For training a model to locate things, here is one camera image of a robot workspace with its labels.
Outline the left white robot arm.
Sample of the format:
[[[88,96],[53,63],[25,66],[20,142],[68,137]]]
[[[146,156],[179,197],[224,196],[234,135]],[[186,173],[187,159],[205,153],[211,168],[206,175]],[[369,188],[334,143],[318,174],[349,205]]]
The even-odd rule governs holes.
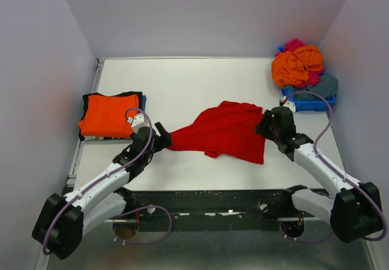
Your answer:
[[[54,193],[46,199],[32,231],[43,254],[68,258],[93,228],[111,217],[129,218],[134,213],[132,194],[125,185],[172,139],[159,122],[154,128],[139,128],[130,138],[132,142],[92,181],[64,196]]]

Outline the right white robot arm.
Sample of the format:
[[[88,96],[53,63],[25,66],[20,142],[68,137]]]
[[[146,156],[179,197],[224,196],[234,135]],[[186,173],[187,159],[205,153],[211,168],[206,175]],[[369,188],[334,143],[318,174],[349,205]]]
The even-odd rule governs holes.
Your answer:
[[[304,168],[327,192],[321,195],[303,185],[286,189],[287,197],[279,203],[284,215],[294,216],[301,211],[320,218],[344,243],[386,237],[388,224],[379,189],[372,182],[362,183],[347,174],[317,148],[316,141],[298,133],[288,107],[265,110],[256,133],[274,142],[281,153]]]

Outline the red t-shirt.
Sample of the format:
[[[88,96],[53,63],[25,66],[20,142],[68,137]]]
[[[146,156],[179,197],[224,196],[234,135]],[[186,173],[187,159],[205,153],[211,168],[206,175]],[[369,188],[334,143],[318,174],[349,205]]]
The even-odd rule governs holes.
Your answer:
[[[173,151],[201,151],[210,158],[222,154],[264,164],[265,139],[256,133],[262,107],[223,101],[201,112],[194,122],[171,133]]]

